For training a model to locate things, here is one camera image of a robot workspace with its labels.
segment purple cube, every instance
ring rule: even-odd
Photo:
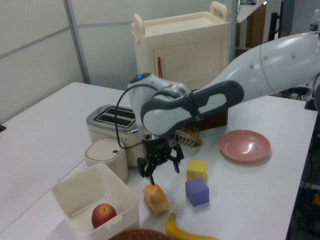
[[[209,202],[209,187],[201,177],[185,182],[185,194],[194,207]]]

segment white bottle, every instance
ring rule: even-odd
[[[310,23],[309,32],[310,33],[318,32],[319,24],[320,24],[320,10],[316,9],[314,11],[314,15]]]

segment pink plate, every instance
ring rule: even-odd
[[[219,141],[221,152],[230,159],[254,162],[270,152],[269,140],[255,131],[234,130],[224,134]]]

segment banana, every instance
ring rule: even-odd
[[[212,236],[195,235],[179,229],[175,224],[175,214],[172,212],[165,222],[165,232],[173,240],[219,240]]]

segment yellow cube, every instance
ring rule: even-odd
[[[190,181],[197,178],[206,181],[206,161],[191,159],[186,168],[186,180]]]

